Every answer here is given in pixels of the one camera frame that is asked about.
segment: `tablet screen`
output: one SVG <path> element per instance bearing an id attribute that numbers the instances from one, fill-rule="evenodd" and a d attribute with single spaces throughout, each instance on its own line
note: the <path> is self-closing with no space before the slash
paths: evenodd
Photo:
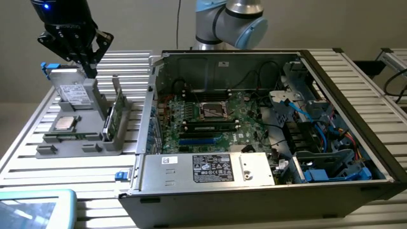
<path id="1" fill-rule="evenodd" d="M 0 200 L 1 228 L 44 229 L 57 198 Z"/>

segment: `power supply label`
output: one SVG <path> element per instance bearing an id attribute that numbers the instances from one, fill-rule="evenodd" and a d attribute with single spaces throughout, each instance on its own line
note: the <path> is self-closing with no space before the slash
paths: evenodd
<path id="1" fill-rule="evenodd" d="M 195 183 L 235 181 L 228 154 L 194 155 L 192 171 Z"/>

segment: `open computer chassis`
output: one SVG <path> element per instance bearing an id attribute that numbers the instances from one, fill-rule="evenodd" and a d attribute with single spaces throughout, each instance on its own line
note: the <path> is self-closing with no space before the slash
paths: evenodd
<path id="1" fill-rule="evenodd" d="M 406 180 L 308 51 L 163 52 L 119 195 L 140 228 L 344 217 Z"/>

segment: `blue cable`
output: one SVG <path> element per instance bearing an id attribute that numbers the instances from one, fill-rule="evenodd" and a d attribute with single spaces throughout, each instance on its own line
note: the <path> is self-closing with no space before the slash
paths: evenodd
<path id="1" fill-rule="evenodd" d="M 304 112 L 302 109 L 299 109 L 299 108 L 295 106 L 294 103 L 288 103 L 288 105 L 290 105 L 299 113 L 302 113 L 303 115 L 306 115 L 307 118 L 310 119 L 310 121 L 314 123 L 314 120 L 312 120 L 312 118 L 311 118 L 311 115 L 310 115 L 307 112 Z M 326 151 L 327 151 L 326 135 L 324 135 L 324 133 L 323 133 L 323 130 L 322 130 L 320 127 L 318 126 L 318 124 L 315 124 L 315 129 L 318 130 L 319 135 L 320 135 L 320 137 L 323 138 L 323 142 L 324 142 L 324 153 L 326 153 Z"/>

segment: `aluminum extrusion table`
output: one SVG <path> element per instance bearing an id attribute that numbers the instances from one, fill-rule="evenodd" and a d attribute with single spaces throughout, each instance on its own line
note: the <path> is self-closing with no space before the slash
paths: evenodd
<path id="1" fill-rule="evenodd" d="M 407 117 L 383 91 L 343 53 L 332 49 L 310 50 L 356 111 L 364 118 L 396 160 L 407 169 Z M 123 91 L 133 103 L 123 154 L 119 156 L 36 159 L 36 146 L 59 112 L 59 97 L 48 92 L 35 114 L 0 161 L 0 191 L 71 188 L 77 194 L 77 228 L 136 228 L 115 193 L 128 189 L 128 182 L 115 182 L 115 173 L 131 168 L 143 98 L 150 76 L 150 52 L 108 52 L 97 65 L 100 92 L 113 99 L 112 74 L 119 74 Z M 343 219 L 315 219 L 223 229 L 400 229 L 407 228 L 407 191 L 387 201 L 360 207 Z"/>

